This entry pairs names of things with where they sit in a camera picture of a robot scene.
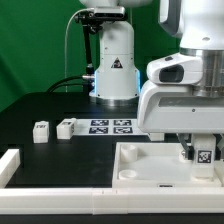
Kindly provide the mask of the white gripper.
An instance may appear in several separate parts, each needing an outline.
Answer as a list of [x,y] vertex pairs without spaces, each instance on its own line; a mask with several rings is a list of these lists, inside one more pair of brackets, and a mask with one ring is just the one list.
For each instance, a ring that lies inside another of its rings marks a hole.
[[[224,148],[224,97],[194,96],[202,80],[200,57],[173,54],[152,61],[147,66],[138,105],[138,127],[145,133],[216,134],[215,158],[222,158]],[[184,134],[178,135],[185,160],[194,159],[194,148]]]

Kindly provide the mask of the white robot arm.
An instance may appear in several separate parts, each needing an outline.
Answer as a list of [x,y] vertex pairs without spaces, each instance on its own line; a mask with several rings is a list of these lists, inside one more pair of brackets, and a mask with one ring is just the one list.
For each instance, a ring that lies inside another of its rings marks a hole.
[[159,24],[179,51],[152,59],[137,121],[146,133],[175,133],[187,159],[216,153],[224,132],[224,0],[159,0]]

